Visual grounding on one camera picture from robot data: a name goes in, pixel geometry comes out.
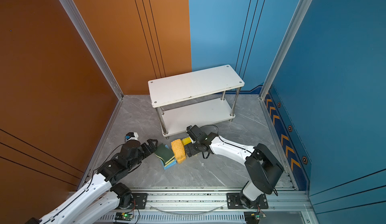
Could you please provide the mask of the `orange cellulose sponge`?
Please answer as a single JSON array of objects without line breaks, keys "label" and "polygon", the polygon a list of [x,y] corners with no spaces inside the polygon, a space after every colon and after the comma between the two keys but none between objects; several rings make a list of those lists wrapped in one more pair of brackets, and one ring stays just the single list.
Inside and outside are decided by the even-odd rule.
[{"label": "orange cellulose sponge", "polygon": [[171,148],[175,155],[175,159],[178,164],[182,164],[186,160],[186,152],[181,139],[177,139],[171,142]]}]

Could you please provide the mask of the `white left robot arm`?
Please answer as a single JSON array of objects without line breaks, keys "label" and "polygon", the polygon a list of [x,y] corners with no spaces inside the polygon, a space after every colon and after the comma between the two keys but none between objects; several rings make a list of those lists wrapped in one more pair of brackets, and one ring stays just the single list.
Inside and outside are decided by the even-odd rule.
[{"label": "white left robot arm", "polygon": [[120,180],[136,170],[142,161],[153,154],[158,141],[140,143],[129,138],[119,153],[101,165],[91,179],[75,194],[40,219],[29,224],[92,224],[116,208],[134,208],[132,191]]}]

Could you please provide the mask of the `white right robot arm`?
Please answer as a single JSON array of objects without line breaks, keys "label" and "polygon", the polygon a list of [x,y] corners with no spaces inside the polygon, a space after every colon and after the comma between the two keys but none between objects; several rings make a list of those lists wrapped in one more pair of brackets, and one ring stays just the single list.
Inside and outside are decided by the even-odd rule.
[{"label": "white right robot arm", "polygon": [[243,207],[251,209],[257,205],[257,200],[262,195],[277,194],[275,187],[284,168],[264,144],[246,146],[226,140],[215,133],[190,132],[188,136],[191,139],[188,156],[207,152],[209,155],[225,156],[246,168],[249,180],[239,194]]}]

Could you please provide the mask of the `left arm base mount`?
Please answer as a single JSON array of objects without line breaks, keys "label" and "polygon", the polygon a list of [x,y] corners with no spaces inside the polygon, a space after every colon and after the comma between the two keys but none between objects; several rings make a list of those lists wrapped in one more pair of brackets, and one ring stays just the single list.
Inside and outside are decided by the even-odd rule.
[{"label": "left arm base mount", "polygon": [[146,208],[148,193],[139,192],[128,194],[120,199],[119,209],[122,210],[144,210]]}]

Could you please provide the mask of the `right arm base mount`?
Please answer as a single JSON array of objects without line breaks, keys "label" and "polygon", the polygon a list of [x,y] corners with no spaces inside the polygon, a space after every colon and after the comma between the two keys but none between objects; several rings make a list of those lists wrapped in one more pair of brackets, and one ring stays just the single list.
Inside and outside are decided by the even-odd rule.
[{"label": "right arm base mount", "polygon": [[266,210],[269,208],[266,195],[263,193],[257,197],[256,200],[250,200],[242,193],[227,193],[227,207],[228,209],[260,209]]}]

